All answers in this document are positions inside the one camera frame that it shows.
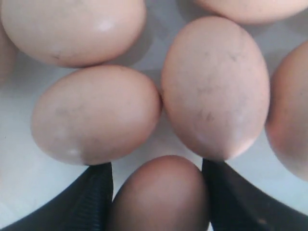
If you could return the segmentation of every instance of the eggshell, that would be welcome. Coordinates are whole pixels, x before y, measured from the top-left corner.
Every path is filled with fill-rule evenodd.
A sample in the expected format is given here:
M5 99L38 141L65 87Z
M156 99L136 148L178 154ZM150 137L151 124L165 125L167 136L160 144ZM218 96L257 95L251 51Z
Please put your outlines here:
M180 31L167 54L162 89L175 133L210 160L247 150L268 114L261 51L244 29L220 17L200 18Z
M107 231L205 231L208 193L199 169L179 156L144 164L125 182Z
M271 81L271 106L266 124L278 159L308 181L308 41L292 51Z
M7 37L2 23L0 23L0 85L13 71L17 56L17 48Z
M60 79L41 96L32 135L55 159L97 165L145 142L160 113L160 96L147 76L116 65L91 67Z
M80 67L125 53L146 20L143 0L3 0L16 46L48 64Z
M199 6L243 24L263 24L297 14L307 0L194 0Z

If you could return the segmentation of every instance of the white plate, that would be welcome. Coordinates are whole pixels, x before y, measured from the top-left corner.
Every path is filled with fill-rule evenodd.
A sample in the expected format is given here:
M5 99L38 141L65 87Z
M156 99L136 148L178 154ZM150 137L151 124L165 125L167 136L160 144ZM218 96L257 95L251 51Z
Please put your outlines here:
M148 74L159 84L160 70L173 38L189 21L205 13L188 0L147 0L148 23L139 42L116 63ZM308 39L308 12L267 26L246 26L269 65L276 68L293 48ZM38 96L71 69L40 64L20 54L15 72L0 89L0 228L46 204L86 168L61 164L43 154L30 135ZM153 136L131 155L114 162L115 193L138 166L157 156L178 154L201 166L174 136L163 116ZM287 172L270 150L265 134L241 157L229 162L255 186L308 215L308 184Z

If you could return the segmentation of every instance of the white surface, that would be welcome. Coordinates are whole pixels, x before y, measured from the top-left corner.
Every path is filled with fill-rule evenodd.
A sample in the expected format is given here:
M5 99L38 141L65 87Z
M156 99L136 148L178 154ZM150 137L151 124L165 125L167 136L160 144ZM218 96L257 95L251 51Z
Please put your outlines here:
M189 0L147 0L148 23L141 39L115 63L132 66L159 84L160 69L174 36L190 20L204 15ZM260 45L269 70L308 39L308 12L268 26L246 26ZM19 220L63 191L85 167L68 166L44 155L34 144L29 122L38 96L72 70L40 64L20 54L15 72L0 89L0 228ZM142 163L178 154L201 166L172 133L165 116L153 136L133 154L114 162L115 193ZM243 156L230 161L258 188L308 215L308 183L293 177L276 159L262 134Z

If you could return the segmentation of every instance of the black ribbed plastic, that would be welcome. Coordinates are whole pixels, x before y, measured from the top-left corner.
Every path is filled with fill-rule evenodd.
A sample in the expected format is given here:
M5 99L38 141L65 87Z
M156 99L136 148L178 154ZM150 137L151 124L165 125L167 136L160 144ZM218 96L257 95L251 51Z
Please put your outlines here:
M204 160L203 174L214 231L308 231L307 216L264 194L227 164Z
M112 196L111 164L89 167L48 204L2 231L104 231Z

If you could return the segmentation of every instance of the brown egg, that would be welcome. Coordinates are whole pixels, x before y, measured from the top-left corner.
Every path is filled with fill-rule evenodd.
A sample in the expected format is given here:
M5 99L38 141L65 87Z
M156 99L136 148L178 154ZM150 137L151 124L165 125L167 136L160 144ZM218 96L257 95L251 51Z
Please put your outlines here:
M278 159L308 181L308 41L292 51L271 82L271 106L266 124Z
M32 135L55 159L97 165L145 142L160 113L159 94L147 76L116 65L91 67L60 79L41 96Z
M263 24L297 14L307 0L194 0L199 6L243 24Z
M205 231L208 193L202 173L179 156L144 164L117 194L107 231Z
M247 150L268 114L261 51L244 29L220 17L200 18L180 31L167 54L162 88L175 133L210 160Z
M143 0L3 0L16 46L48 64L80 67L125 53L146 20Z
M2 23L0 23L0 85L7 79L14 68L17 48L7 37Z

